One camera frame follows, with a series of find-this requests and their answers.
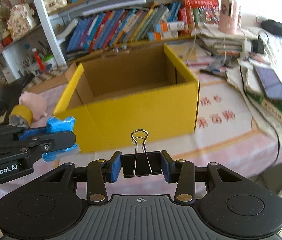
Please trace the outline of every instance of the red chinese characters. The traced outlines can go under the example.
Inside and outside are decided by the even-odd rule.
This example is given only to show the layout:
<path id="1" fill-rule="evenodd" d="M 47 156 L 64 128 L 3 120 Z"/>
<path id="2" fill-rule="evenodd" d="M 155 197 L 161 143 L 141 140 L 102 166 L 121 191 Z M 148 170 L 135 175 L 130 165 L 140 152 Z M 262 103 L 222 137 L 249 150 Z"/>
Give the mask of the red chinese characters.
<path id="1" fill-rule="evenodd" d="M 210 118 L 213 123 L 222 123 L 222 119 L 218 114 L 212 114 Z"/>
<path id="2" fill-rule="evenodd" d="M 200 100 L 200 103 L 201 103 L 202 106 L 211 105 L 210 99 L 207 98 L 207 97 L 203 97 L 203 98 Z"/>
<path id="3" fill-rule="evenodd" d="M 222 101 L 222 98 L 219 95 L 213 95 L 213 100 L 217 103 L 220 103 Z"/>
<path id="4" fill-rule="evenodd" d="M 202 127 L 204 129 L 208 126 L 208 122 L 207 122 L 207 120 L 205 120 L 204 117 L 199 117 L 198 120 L 197 120 L 197 123 L 199 125 L 199 128 Z"/>
<path id="5" fill-rule="evenodd" d="M 231 110 L 226 110 L 222 112 L 223 117 L 226 119 L 228 122 L 229 120 L 235 119 L 235 114 Z"/>

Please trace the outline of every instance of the gray ribbed plate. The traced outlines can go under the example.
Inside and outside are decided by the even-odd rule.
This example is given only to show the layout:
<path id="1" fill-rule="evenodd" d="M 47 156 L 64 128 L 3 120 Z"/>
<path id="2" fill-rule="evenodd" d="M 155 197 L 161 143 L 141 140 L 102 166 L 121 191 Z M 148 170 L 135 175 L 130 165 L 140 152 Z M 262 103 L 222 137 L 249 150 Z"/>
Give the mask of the gray ribbed plate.
<path id="1" fill-rule="evenodd" d="M 91 206 L 68 232 L 51 240 L 230 240 L 200 220 L 194 209 L 172 203 L 168 196 L 113 196 Z M 266 238 L 280 240 L 277 235 Z"/>

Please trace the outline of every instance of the pink plush toy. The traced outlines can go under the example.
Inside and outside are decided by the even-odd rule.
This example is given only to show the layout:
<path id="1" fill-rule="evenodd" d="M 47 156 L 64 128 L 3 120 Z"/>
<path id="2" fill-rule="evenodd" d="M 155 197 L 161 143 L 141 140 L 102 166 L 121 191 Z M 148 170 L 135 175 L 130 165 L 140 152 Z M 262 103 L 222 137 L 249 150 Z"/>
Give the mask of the pink plush toy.
<path id="1" fill-rule="evenodd" d="M 42 116 L 48 116 L 48 102 L 43 96 L 24 92 L 19 98 L 19 105 L 26 106 L 32 111 L 33 121 L 38 121 Z"/>

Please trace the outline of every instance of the yellow tape roll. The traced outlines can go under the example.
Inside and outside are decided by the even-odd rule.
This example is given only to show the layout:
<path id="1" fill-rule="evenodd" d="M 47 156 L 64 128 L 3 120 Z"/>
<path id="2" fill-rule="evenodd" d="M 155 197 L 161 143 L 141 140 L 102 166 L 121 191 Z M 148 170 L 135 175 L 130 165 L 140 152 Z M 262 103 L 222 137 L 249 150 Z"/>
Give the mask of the yellow tape roll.
<path id="1" fill-rule="evenodd" d="M 9 122 L 12 125 L 30 126 L 33 114 L 30 108 L 22 105 L 16 105 L 9 116 Z"/>

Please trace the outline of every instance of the binder clip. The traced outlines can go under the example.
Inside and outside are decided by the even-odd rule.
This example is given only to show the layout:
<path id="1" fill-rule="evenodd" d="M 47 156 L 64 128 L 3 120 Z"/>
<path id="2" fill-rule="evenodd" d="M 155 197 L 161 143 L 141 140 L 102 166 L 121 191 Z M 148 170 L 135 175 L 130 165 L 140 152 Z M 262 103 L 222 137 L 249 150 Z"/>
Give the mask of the binder clip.
<path id="1" fill-rule="evenodd" d="M 137 132 L 143 132 L 145 135 L 134 137 Z M 133 178 L 134 176 L 148 176 L 150 174 L 161 174 L 161 153 L 160 151 L 148 153 L 145 147 L 145 141 L 149 133 L 146 130 L 139 129 L 131 133 L 132 142 L 135 144 L 134 154 L 124 154 L 121 156 L 121 163 L 124 178 Z M 142 153 L 138 153 L 138 141 L 142 139 Z"/>

